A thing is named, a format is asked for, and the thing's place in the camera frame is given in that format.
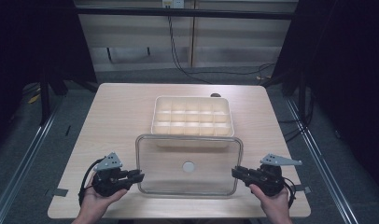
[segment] metal rail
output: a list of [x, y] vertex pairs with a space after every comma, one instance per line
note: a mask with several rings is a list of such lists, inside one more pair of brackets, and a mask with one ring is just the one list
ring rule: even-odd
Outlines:
[[59, 97], [58, 102], [49, 118], [46, 120], [44, 125], [38, 128], [35, 138], [33, 139], [31, 145], [28, 147], [26, 154], [21, 160], [21, 163], [18, 166], [15, 174], [11, 177], [8, 185], [6, 186], [6, 189], [0, 196], [0, 223], [3, 223], [4, 219], [6, 218], [7, 212], [14, 202], [14, 199], [21, 188], [21, 184], [27, 176], [27, 173], [29, 172], [33, 161], [35, 160], [35, 156], [37, 155], [38, 150], [41, 148], [41, 145], [44, 142], [47, 133], [49, 132], [50, 126], [52, 125], [55, 116], [61, 107], [62, 101], [63, 97]]
[[[291, 98], [287, 98], [287, 103], [288, 108], [294, 119], [300, 120], [299, 110], [294, 101]], [[347, 224], [358, 224], [358, 220], [356, 219], [356, 216], [352, 210], [352, 207], [350, 206], [350, 203], [342, 193], [341, 188], [339, 187], [334, 176], [332, 175], [332, 172], [329, 166], [327, 165], [326, 161], [324, 160], [323, 155], [321, 154], [321, 151], [311, 132], [309, 131], [309, 129], [305, 128], [300, 121], [297, 121], [297, 125], [300, 130], [303, 130], [302, 138], [308, 146], [309, 152], [311, 153], [316, 163], [316, 166], [320, 171], [321, 176], [323, 177], [324, 182], [327, 185], [327, 188], [330, 191], [332, 199], [335, 201], [337, 208], [341, 213], [342, 218], [344, 219], [344, 222]]]
[[32, 10], [54, 13], [74, 13], [89, 15], [128, 15], [128, 16], [171, 16], [171, 17], [204, 17], [236, 18], [289, 21], [297, 17], [294, 12], [260, 12], [239, 10], [212, 10], [192, 8], [159, 8], [159, 7], [33, 7]]

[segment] human hand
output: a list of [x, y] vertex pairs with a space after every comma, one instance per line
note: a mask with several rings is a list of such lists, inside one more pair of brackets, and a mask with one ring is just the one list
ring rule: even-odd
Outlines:
[[105, 211], [107, 211], [107, 208], [110, 204], [118, 201], [123, 195], [128, 192], [127, 189], [121, 189], [109, 197], [103, 197], [98, 194], [94, 188], [89, 188], [91, 186], [94, 175], [95, 173], [93, 173], [90, 181], [88, 182], [81, 209], [79, 210], [77, 218], [73, 221], [73, 224], [96, 223], [105, 214]]
[[288, 190], [283, 188], [278, 194], [268, 197], [254, 184], [251, 192], [261, 201], [261, 208], [273, 224], [292, 224], [288, 211]]

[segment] wrist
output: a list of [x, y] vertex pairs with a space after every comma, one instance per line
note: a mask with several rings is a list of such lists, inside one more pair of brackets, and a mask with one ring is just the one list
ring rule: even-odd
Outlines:
[[93, 223], [95, 222], [90, 220], [89, 217], [81, 215], [81, 213], [79, 213], [76, 219], [74, 219], [74, 221], [72, 222], [72, 224], [93, 224]]
[[290, 217], [287, 217], [287, 218], [277, 220], [276, 222], [273, 222], [273, 224], [292, 224], [292, 220]]

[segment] white plastic tray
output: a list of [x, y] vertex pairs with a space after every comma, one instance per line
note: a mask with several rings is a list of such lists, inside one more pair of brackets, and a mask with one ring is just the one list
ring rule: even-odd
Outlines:
[[231, 137], [229, 103], [221, 97], [160, 96], [155, 103], [151, 133]]

